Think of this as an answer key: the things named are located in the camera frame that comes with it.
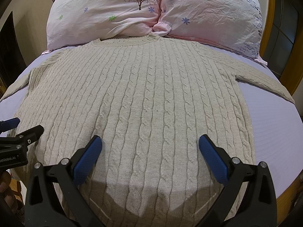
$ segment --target pink pillowcase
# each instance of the pink pillowcase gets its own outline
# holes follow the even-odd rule
[[[162,0],[156,34],[194,40],[257,58],[262,35],[258,0]]]
[[[55,0],[46,26],[47,49],[117,35],[146,36],[159,12],[160,0]]]

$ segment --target cable knit pattern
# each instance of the cable knit pattern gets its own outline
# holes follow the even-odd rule
[[[198,149],[199,137],[208,134],[231,157],[255,163],[237,79],[293,102],[279,82],[197,42],[149,35],[62,50],[3,96],[29,85],[15,115],[21,122],[9,136],[38,124],[45,129],[28,147],[28,165],[14,174],[27,183],[34,163],[58,163],[99,135],[102,153],[79,189],[102,222],[193,226],[222,189]]]

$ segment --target beige sweater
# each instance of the beige sweater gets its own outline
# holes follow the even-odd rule
[[[26,183],[35,162],[58,163],[99,135],[102,153],[80,191],[107,226],[193,226],[220,191],[197,139],[206,133],[231,157],[255,163],[236,79],[293,102],[276,80],[197,42],[150,35],[64,49],[4,96],[29,84],[10,136],[45,129],[16,173]]]

